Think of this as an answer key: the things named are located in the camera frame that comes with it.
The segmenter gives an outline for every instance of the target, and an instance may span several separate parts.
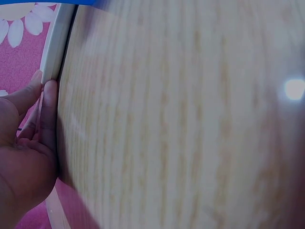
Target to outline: pink fabric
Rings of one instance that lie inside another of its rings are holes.
[[[31,80],[33,73],[40,67],[49,26],[50,23],[43,23],[43,31],[38,36],[30,34],[24,28],[21,44],[16,48],[9,45],[6,36],[0,45],[0,90],[4,89],[10,94],[21,89]],[[29,110],[21,127],[31,111],[32,109]],[[16,229],[51,229],[45,203],[29,211]]]
[[[24,87],[31,80],[34,72],[40,67],[49,26],[50,23],[43,23],[43,31],[38,36],[30,34],[24,28],[21,44],[16,48],[12,48],[7,36],[5,37],[0,44],[0,90],[4,89],[10,94]]]
[[[15,229],[51,229],[45,202],[29,211]]]

